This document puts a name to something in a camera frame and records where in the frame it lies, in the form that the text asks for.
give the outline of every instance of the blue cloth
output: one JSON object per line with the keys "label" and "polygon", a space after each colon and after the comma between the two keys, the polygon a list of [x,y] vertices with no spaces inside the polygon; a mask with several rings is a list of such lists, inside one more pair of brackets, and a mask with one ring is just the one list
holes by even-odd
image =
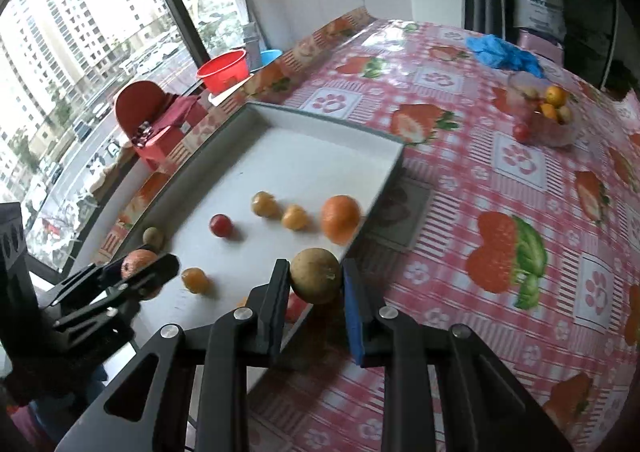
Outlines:
{"label": "blue cloth", "polygon": [[518,49],[495,35],[469,37],[466,39],[466,46],[473,51],[476,60],[485,66],[494,69],[525,70],[538,78],[545,76],[533,54]]}

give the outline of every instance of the metal screw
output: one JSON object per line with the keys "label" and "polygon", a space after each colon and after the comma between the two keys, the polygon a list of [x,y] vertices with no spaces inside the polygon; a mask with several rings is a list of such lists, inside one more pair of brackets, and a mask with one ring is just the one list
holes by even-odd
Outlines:
{"label": "metal screw", "polygon": [[455,324],[451,326],[451,332],[456,338],[465,339],[471,336],[471,329],[469,329],[468,326],[465,326],[465,324]]}
{"label": "metal screw", "polygon": [[169,324],[160,329],[162,338],[173,338],[180,332],[180,328],[175,324]]}
{"label": "metal screw", "polygon": [[378,314],[386,320],[392,320],[398,316],[398,310],[391,306],[383,306],[378,311]]}
{"label": "metal screw", "polygon": [[248,307],[239,307],[234,311],[234,318],[236,320],[248,320],[254,315],[254,312],[251,311]]}

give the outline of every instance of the red chair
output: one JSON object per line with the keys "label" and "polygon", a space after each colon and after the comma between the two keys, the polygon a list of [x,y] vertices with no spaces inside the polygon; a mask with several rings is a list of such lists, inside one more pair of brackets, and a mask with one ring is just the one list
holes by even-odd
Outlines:
{"label": "red chair", "polygon": [[[184,107],[187,99],[190,100],[186,104],[188,111],[186,117],[182,117],[177,109]],[[127,85],[116,98],[116,120],[151,170],[156,170],[187,132],[206,117],[206,109],[199,102],[192,103],[195,100],[195,97],[175,98],[148,81]],[[181,118],[179,125],[174,121],[178,115]],[[144,146],[137,146],[134,139],[138,135],[138,127],[145,121],[153,128],[156,126],[154,134]]]}

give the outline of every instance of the pink tablecloth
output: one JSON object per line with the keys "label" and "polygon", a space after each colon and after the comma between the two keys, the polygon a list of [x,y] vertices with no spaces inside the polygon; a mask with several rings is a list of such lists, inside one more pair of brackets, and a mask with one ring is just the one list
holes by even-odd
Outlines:
{"label": "pink tablecloth", "polygon": [[[469,34],[377,21],[302,83],[259,98],[414,142],[353,250],[363,275],[388,284],[388,303],[420,323],[472,327],[575,449],[592,450],[636,368],[640,108],[541,60],[579,102],[584,131],[570,149],[518,145],[501,112],[508,73],[476,63]],[[524,239],[530,259],[513,273]],[[270,371],[252,392],[252,450],[378,450],[382,404],[382,371],[327,344],[313,366]],[[436,428],[442,440],[441,418]]]}

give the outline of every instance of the brown round fruit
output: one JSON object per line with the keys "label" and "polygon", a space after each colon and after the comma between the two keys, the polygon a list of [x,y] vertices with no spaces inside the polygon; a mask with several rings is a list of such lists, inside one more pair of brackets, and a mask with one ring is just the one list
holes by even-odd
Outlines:
{"label": "brown round fruit", "polygon": [[148,249],[136,249],[132,251],[122,261],[122,266],[120,267],[122,278],[126,280],[132,275],[135,275],[139,270],[154,262],[156,258],[158,258],[158,255]]}
{"label": "brown round fruit", "polygon": [[280,208],[273,196],[268,192],[258,192],[251,200],[251,210],[259,217],[277,217]]}
{"label": "brown round fruit", "polygon": [[334,244],[346,245],[360,223],[360,207],[353,197],[329,197],[322,205],[320,228]]}
{"label": "brown round fruit", "polygon": [[188,267],[180,274],[180,278],[182,278],[185,288],[193,294],[203,294],[209,291],[209,279],[199,267]]}
{"label": "brown round fruit", "polygon": [[331,302],[340,291],[340,263],[330,251],[310,247],[297,254],[290,265],[291,287],[309,304]]}
{"label": "brown round fruit", "polygon": [[142,244],[148,244],[154,251],[160,251],[162,249],[162,243],[164,242],[164,235],[162,231],[157,228],[147,228],[142,234]]}
{"label": "brown round fruit", "polygon": [[306,215],[305,209],[298,205],[287,207],[282,216],[282,225],[285,228],[299,230],[305,229],[309,223],[309,217]]}

